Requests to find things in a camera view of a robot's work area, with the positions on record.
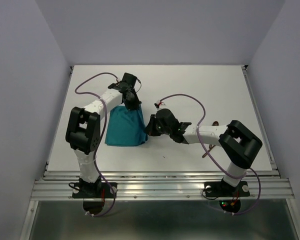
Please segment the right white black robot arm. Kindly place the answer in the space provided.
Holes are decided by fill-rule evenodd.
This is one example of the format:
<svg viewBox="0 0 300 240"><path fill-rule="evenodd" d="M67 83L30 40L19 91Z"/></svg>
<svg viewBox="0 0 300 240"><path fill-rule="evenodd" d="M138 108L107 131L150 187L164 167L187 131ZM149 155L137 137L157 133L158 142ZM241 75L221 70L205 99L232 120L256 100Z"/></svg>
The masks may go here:
<svg viewBox="0 0 300 240"><path fill-rule="evenodd" d="M179 144L221 147L230 159L228 168L224 170L216 160L213 162L224 172L220 189L225 195L238 190L239 182L263 146L262 141L238 120L232 120L228 125L191 127L190 122L180 122L174 116L168 119L152 114L144 132L152 137L167 135Z"/></svg>

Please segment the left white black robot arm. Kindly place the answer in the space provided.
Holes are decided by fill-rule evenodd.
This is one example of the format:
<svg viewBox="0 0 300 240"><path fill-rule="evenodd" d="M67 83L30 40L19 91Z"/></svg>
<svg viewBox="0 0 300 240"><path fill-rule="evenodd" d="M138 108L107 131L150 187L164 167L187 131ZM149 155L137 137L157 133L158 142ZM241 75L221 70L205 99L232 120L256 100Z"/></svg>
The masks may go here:
<svg viewBox="0 0 300 240"><path fill-rule="evenodd" d="M80 169L80 182L90 197L101 193L102 174L96 155L102 139L108 146L137 147L147 142L145 123L135 85L137 79L117 81L98 95L90 91L74 90L77 95L91 95L96 99L84 107L74 107L65 133L65 140L73 149Z"/></svg>

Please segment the teal cloth napkin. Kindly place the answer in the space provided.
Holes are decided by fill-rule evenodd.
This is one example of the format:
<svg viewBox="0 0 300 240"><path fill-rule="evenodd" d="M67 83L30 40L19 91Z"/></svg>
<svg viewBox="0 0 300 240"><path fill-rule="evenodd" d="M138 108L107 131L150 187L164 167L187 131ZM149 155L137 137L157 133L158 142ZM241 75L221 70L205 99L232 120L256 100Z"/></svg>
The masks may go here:
<svg viewBox="0 0 300 240"><path fill-rule="evenodd" d="M105 144L112 147L137 147L148 141L143 111L119 105L110 111Z"/></svg>

